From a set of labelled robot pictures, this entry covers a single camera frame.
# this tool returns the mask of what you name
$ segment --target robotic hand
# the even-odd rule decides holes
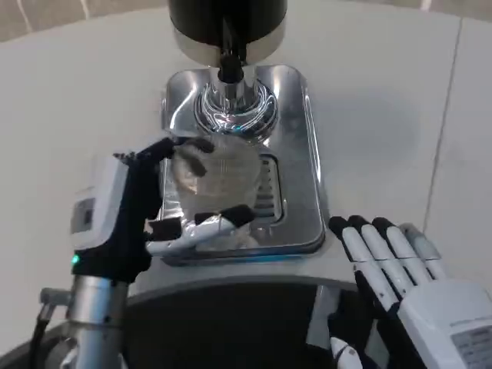
[[[333,217],[329,228],[354,266],[367,309],[377,319],[389,367],[492,367],[492,301],[478,284],[448,279],[434,245],[412,224],[385,218]],[[331,338],[338,368],[362,364],[364,353]]]
[[[181,145],[194,145],[204,153],[214,150],[203,138],[169,134],[143,150],[106,158],[96,183],[79,194],[71,219],[74,282],[70,292],[42,291],[43,308],[31,342],[30,368],[39,364],[38,347],[59,305],[68,307],[65,337],[44,367],[125,367],[120,326],[128,285],[150,267],[151,256],[192,248],[253,221],[253,211],[241,204],[217,214],[197,214],[194,220],[150,221],[162,205],[160,162],[172,158]],[[197,176],[206,174],[196,157],[184,152],[181,156]],[[145,231],[146,223],[152,233]]]

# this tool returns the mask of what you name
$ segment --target metal grate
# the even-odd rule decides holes
[[[261,156],[260,188],[256,204],[255,222],[270,224],[282,218],[282,200],[278,178],[277,161],[271,155]]]

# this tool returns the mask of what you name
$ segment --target sticker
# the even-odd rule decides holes
[[[451,337],[469,369],[492,369],[492,326],[461,332]]]

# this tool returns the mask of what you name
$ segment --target cable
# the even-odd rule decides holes
[[[52,319],[53,311],[55,311],[55,305],[45,304],[36,318],[36,325],[29,345],[28,369],[36,369],[38,367],[39,348],[45,336],[46,327]]]

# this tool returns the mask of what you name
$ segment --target black cylinder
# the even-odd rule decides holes
[[[287,0],[169,0],[169,11],[176,29],[194,41],[227,47],[225,31],[245,48],[282,23]]]

